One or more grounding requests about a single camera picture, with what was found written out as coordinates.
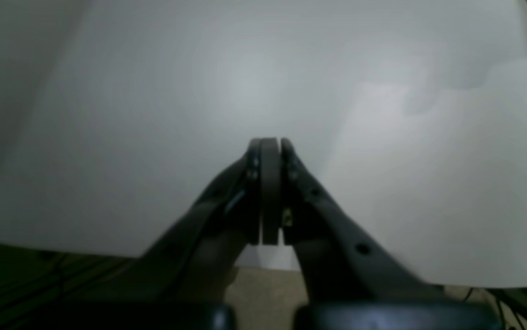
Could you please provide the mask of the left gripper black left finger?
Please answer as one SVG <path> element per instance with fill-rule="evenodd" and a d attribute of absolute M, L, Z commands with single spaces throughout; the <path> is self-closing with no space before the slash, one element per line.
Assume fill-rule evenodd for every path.
<path fill-rule="evenodd" d="M 281 156 L 276 138 L 256 138 L 192 207 L 131 267 L 136 301 L 222 299 L 247 245 L 277 244 Z"/>

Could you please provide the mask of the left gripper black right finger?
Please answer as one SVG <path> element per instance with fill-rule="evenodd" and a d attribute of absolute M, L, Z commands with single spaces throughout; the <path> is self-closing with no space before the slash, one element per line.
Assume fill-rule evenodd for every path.
<path fill-rule="evenodd" d="M 310 301 L 438 302 L 444 293 L 398 263 L 335 202 L 281 140 L 282 226 L 305 278 Z"/>

